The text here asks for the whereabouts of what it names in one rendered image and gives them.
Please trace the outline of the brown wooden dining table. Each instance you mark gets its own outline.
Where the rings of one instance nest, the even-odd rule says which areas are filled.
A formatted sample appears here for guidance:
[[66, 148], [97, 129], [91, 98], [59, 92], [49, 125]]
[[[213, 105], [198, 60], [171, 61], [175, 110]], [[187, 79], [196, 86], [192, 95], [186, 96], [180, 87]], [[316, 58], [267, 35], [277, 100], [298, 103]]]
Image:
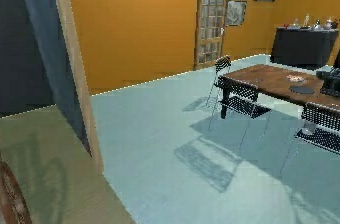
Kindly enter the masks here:
[[[315, 93], [312, 95], [293, 93], [290, 90], [293, 82], [288, 80], [288, 75], [303, 77], [305, 79], [303, 85], [314, 89]], [[227, 73], [224, 77], [256, 85], [260, 93], [295, 105], [303, 106], [307, 102], [314, 102], [340, 110], [340, 98], [321, 94], [323, 81], [308, 73], [257, 64]]]

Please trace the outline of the black toaster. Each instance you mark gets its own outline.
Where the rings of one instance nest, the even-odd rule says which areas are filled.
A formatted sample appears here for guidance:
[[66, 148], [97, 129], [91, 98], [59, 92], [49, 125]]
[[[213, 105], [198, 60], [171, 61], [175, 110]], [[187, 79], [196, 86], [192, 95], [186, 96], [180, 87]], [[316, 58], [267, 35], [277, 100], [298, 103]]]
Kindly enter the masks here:
[[317, 71], [316, 76], [323, 81], [320, 88], [322, 94], [340, 98], [340, 68]]

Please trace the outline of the wooden glass-pane room door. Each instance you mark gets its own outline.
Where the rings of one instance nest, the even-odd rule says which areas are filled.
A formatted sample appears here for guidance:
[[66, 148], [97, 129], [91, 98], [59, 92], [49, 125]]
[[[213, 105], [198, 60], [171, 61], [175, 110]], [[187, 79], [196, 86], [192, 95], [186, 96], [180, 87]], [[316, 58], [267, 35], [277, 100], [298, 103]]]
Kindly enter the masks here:
[[213, 66], [222, 56], [227, 0], [198, 0], [196, 13], [194, 70]]

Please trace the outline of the grey framed wall picture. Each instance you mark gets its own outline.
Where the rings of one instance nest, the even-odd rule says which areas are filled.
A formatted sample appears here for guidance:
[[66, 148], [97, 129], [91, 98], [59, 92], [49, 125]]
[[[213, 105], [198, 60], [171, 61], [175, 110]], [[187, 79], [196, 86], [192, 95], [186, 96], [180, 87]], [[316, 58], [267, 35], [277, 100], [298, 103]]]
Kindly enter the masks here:
[[225, 24], [227, 26], [239, 26], [244, 22], [247, 2], [229, 0], [226, 7]]

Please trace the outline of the dark grey round plate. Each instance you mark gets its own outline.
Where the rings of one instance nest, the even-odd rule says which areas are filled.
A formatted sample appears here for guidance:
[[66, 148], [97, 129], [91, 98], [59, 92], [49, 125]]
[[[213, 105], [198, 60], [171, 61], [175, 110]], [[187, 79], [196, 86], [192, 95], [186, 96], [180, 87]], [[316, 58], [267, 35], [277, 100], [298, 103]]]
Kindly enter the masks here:
[[290, 86], [289, 89], [294, 92], [294, 93], [298, 93], [298, 94], [315, 94], [315, 90], [311, 89], [307, 86]]

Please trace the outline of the black mesh metal chair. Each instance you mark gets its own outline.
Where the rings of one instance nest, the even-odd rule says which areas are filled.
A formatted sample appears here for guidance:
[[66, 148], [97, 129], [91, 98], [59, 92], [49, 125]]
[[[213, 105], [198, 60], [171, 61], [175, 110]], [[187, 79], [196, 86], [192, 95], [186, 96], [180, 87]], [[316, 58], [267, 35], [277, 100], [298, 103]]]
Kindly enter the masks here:
[[215, 80], [219, 76], [219, 72], [223, 69], [229, 70], [231, 67], [231, 58], [229, 55], [222, 56], [215, 61]]
[[297, 145], [294, 152], [291, 152], [291, 145], [295, 140], [340, 155], [340, 105], [333, 104], [329, 107], [308, 102], [303, 106], [300, 118], [289, 130], [288, 152], [281, 165], [280, 174], [300, 149]]
[[259, 89], [256, 85], [219, 76], [213, 84], [222, 92], [222, 97], [216, 95], [212, 113], [215, 113], [217, 105], [221, 105], [220, 118], [225, 119], [227, 111], [246, 115], [251, 119], [258, 118], [271, 111], [258, 103]]

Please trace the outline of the black cloth-covered side table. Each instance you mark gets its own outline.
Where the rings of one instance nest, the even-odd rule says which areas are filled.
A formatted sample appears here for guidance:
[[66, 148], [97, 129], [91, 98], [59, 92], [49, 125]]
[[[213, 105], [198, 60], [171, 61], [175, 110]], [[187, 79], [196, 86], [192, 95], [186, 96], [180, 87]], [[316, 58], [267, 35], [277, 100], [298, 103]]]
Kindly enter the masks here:
[[327, 64], [338, 35], [337, 29], [277, 28], [270, 61], [309, 70], [318, 69]]

